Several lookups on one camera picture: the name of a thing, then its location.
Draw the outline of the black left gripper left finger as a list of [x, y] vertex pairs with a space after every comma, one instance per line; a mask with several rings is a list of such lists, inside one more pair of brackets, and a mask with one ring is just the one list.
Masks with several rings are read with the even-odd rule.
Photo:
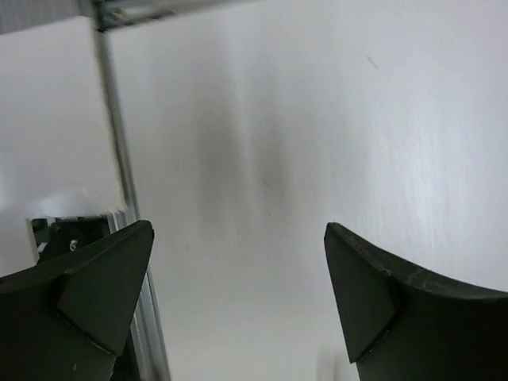
[[1, 279], [3, 380], [108, 380], [123, 353], [154, 230], [137, 221]]

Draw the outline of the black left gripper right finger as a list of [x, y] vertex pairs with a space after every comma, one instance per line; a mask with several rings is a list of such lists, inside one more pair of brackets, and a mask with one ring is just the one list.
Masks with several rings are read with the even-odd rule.
[[437, 274], [336, 222], [325, 255], [362, 380], [504, 380], [507, 295]]

